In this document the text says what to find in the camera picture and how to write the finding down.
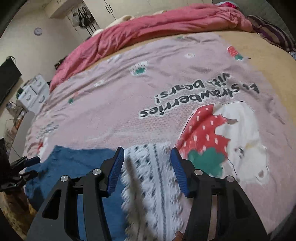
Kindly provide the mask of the blue denim lace-trimmed pants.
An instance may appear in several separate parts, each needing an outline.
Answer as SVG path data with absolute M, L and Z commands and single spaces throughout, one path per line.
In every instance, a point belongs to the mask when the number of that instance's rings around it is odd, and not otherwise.
M 125 149 L 125 161 L 115 192 L 103 200 L 113 240 L 172 240 L 183 230 L 181 191 L 170 162 L 168 143 Z M 74 150 L 55 146 L 47 160 L 34 165 L 38 176 L 25 186 L 34 209 L 39 209 L 63 176 L 76 178 L 98 168 L 114 150 Z

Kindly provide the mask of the grey desk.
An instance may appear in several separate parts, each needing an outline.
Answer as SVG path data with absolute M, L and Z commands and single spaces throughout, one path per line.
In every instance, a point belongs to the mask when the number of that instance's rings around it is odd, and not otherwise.
M 32 121 L 35 117 L 35 113 L 28 111 L 20 124 L 20 127 L 16 133 L 16 137 L 11 147 L 9 162 L 12 163 L 23 156 L 23 151 L 25 148 L 26 136 L 29 128 L 32 125 Z

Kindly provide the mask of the white plastic drawer unit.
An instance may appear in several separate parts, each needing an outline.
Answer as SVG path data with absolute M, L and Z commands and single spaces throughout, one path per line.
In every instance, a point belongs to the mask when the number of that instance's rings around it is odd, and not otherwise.
M 23 92 L 16 99 L 16 104 L 26 111 L 38 114 L 49 97 L 49 85 L 41 74 L 34 76 L 22 88 Z

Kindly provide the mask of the black television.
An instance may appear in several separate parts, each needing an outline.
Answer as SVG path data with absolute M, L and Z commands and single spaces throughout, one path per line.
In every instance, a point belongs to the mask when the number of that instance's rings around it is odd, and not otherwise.
M 17 68 L 13 59 L 8 57 L 0 67 L 0 104 L 3 104 L 12 88 L 19 81 L 21 75 L 22 73 Z

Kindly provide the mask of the pink strawberry bear bedsheet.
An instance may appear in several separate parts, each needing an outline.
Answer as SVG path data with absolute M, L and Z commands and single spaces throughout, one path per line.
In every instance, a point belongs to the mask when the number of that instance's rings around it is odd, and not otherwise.
M 25 187 L 39 209 L 57 180 L 83 176 L 125 150 L 104 199 L 113 240 L 172 240 L 192 202 L 169 155 L 233 176 L 268 234 L 295 206 L 295 60 L 256 34 L 196 33 L 141 44 L 59 84 L 35 117 Z

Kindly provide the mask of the hanging bags on hooks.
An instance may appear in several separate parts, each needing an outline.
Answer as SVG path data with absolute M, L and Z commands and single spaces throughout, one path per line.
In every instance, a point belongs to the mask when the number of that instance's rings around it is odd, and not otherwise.
M 94 25 L 95 18 L 85 5 L 76 8 L 75 11 L 72 12 L 71 23 L 74 28 L 80 27 L 85 29 L 91 36 L 97 30 Z

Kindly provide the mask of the white wardrobe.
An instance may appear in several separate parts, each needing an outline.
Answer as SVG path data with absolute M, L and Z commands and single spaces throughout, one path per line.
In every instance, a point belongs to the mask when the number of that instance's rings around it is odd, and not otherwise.
M 135 17 L 153 14 L 161 10 L 172 10 L 191 4 L 210 4 L 204 0 L 85 0 L 100 28 L 106 28 L 113 21 L 125 15 Z

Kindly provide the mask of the striped purple pillow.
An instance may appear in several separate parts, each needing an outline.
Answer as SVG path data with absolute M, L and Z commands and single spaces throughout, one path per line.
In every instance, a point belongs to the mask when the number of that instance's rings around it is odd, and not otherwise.
M 267 42 L 286 52 L 295 52 L 295 41 L 280 27 L 255 15 L 248 15 L 246 19 L 251 22 L 253 31 Z

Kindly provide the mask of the red pink quilt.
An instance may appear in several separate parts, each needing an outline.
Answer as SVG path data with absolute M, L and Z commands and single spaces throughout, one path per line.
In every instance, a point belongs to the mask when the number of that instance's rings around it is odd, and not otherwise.
M 171 35 L 231 29 L 253 30 L 251 22 L 239 10 L 214 4 L 192 4 L 119 23 L 89 38 L 72 51 L 52 78 L 50 91 L 96 61 L 133 44 Z

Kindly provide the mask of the round wall clock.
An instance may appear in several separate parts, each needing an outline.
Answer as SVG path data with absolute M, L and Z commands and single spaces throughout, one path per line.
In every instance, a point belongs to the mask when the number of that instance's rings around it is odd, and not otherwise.
M 43 33 L 43 30 L 40 27 L 34 29 L 34 35 L 40 36 Z

